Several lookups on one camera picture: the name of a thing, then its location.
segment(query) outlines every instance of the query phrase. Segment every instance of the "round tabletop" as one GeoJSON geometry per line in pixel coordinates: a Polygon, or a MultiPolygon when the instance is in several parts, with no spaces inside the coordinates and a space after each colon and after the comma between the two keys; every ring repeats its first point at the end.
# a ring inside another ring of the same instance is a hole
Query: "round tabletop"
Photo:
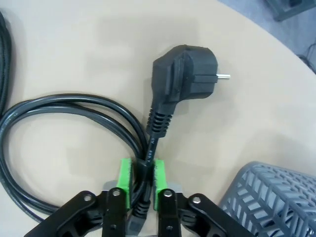
{"type": "MultiPolygon", "coordinates": [[[[13,38],[10,106],[62,92],[103,95],[146,124],[152,62],[179,44],[211,49],[219,81],[207,99],[178,104],[156,158],[184,194],[218,203],[238,170],[262,161],[309,174],[316,167],[316,77],[269,33],[215,0],[5,1],[13,38]]],[[[87,118],[26,118],[9,135],[8,163],[19,184],[62,205],[82,190],[98,195],[132,150],[87,118]]],[[[0,188],[0,236],[36,222],[0,188]]],[[[156,234],[156,214],[142,235],[156,234]]],[[[101,236],[100,231],[88,234],[101,236]]]]}

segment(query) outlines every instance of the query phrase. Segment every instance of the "gray floor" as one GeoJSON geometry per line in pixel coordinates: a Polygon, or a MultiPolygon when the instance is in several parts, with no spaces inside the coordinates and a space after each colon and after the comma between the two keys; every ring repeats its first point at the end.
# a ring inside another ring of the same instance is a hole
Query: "gray floor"
{"type": "MultiPolygon", "coordinates": [[[[295,54],[304,54],[316,39],[316,8],[276,22],[265,0],[219,0],[268,31],[295,54]]],[[[310,61],[316,66],[316,48],[310,61]]]]}

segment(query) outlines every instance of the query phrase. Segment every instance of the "gray plastic basket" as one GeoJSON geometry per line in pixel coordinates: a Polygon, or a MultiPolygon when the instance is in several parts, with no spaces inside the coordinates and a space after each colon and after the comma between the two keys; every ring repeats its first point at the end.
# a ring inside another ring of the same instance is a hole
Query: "gray plastic basket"
{"type": "Polygon", "coordinates": [[[219,205],[258,237],[316,237],[316,177],[252,162],[219,205]]]}

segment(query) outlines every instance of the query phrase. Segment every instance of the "plug body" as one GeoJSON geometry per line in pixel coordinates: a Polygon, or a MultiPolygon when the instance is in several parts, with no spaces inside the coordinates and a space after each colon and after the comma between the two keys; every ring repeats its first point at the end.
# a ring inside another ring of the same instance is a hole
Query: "plug body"
{"type": "Polygon", "coordinates": [[[179,45],[156,59],[147,133],[164,137],[177,103],[210,96],[218,80],[217,67],[215,55],[204,47],[179,45]]]}

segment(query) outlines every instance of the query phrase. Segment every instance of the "plug prong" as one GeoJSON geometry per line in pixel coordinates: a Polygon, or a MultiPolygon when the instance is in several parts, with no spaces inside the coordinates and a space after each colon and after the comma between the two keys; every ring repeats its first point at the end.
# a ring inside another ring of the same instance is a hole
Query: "plug prong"
{"type": "Polygon", "coordinates": [[[216,76],[219,80],[229,80],[231,78],[229,74],[216,74],[216,76]]]}

